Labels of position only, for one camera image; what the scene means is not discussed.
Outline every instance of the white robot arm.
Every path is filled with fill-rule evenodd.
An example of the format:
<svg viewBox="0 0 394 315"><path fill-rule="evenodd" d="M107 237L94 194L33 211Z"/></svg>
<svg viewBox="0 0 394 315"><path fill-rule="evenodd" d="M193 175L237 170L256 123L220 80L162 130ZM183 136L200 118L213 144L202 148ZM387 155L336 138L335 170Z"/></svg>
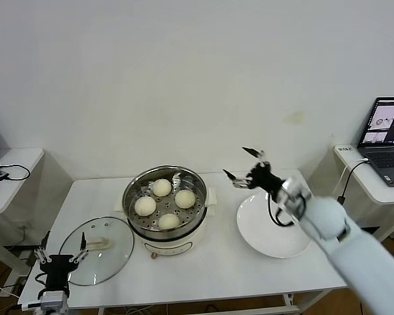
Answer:
<svg viewBox="0 0 394 315"><path fill-rule="evenodd" d="M349 218L332 198L316 198L293 178L271 173L264 153L244 148L259 158L246 178L225 171L237 188L261 187L324 251L331 265L375 315L394 315L394 258Z"/></svg>

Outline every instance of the electric steamer pot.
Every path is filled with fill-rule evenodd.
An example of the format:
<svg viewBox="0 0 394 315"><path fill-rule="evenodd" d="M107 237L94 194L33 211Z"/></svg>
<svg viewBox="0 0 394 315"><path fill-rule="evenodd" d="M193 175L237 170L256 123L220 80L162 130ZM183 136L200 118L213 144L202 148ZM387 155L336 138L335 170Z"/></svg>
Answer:
<svg viewBox="0 0 394 315"><path fill-rule="evenodd" d="M171 183L169 195L158 197L153 194L152 187L158 179L167 179ZM189 209L181 209L175 203L177 192L183 189L191 190L196 196L196 203ZM156 201L156 210L148 217L139 216L134 209L135 202L143 196L150 196ZM149 251L160 255L175 255L190 249L190 239L201 230L200 226L203 227L207 213L206 196L206 185L195 172L184 167L166 165L149 169L133 179L124 191L122 204L131 229ZM159 219L168 213L177 215L180 225L161 230Z"/></svg>

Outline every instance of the white table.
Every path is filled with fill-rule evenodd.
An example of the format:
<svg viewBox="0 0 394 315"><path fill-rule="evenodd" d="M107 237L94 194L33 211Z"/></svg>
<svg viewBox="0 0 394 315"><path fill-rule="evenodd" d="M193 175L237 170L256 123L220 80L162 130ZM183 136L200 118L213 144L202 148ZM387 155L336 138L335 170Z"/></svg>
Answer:
<svg viewBox="0 0 394 315"><path fill-rule="evenodd" d="M295 176L299 171L283 170L281 177ZM207 187L214 187L217 209L208 217L204 239L193 250L174 257L158 257L136 241L125 267L113 278L95 286L70 285L70 308L152 305L214 299L232 299L264 295L319 291L298 306L272 308L263 314L298 313L310 307L328 290L345 287L322 251L311 246L292 259L274 259L252 249L236 225L240 203L256 190L239 190L223 173L203 174ZM114 203L131 178L78 180L73 186L51 229L47 252L58 253L65 238L85 221L114 216ZM43 288L34 277L40 273L36 264L24 288L20 304L37 301Z"/></svg>
<svg viewBox="0 0 394 315"><path fill-rule="evenodd" d="M21 164L32 172L43 154L43 150L40 148L0 150L0 164ZM27 173L24 169L19 167L3 170L10 173L12 178L22 178L26 176ZM0 182L0 214L6 210L24 183L25 180L3 180ZM1 245L0 261L12 268L12 272L5 285L13 284L19 277L26 276L30 270L29 266L24 261L19 260Z"/></svg>
<svg viewBox="0 0 394 315"><path fill-rule="evenodd" d="M344 165L363 158L356 147L350 144L336 146L334 151ZM356 163L352 163L348 167L347 172L352 170L354 166L356 166ZM394 208L394 187L389 187L369 164L357 167L353 171L352 176L366 192L368 197L376 204L376 207L381 205L393 205ZM386 220L386 222L380 226L374 235L382 242L393 233L394 218L391 217L390 220Z"/></svg>

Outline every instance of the laptop keyboard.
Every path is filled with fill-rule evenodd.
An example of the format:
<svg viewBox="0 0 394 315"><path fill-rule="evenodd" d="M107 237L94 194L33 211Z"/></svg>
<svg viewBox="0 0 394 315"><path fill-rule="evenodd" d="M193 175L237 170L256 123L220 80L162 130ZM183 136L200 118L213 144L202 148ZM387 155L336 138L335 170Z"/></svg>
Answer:
<svg viewBox="0 0 394 315"><path fill-rule="evenodd" d="M367 154L380 169L394 167L394 152L371 152Z"/></svg>

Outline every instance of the pot lid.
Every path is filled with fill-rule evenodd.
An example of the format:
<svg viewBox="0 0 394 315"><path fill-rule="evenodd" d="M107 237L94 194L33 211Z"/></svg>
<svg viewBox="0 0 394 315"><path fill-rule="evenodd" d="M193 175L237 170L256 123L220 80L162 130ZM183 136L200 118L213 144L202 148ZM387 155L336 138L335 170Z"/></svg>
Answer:
<svg viewBox="0 0 394 315"><path fill-rule="evenodd" d="M68 276L77 285L95 285L117 274L127 263L134 236L126 222L114 217L89 220L76 228L64 241L60 254L76 255L85 233L88 256Z"/></svg>

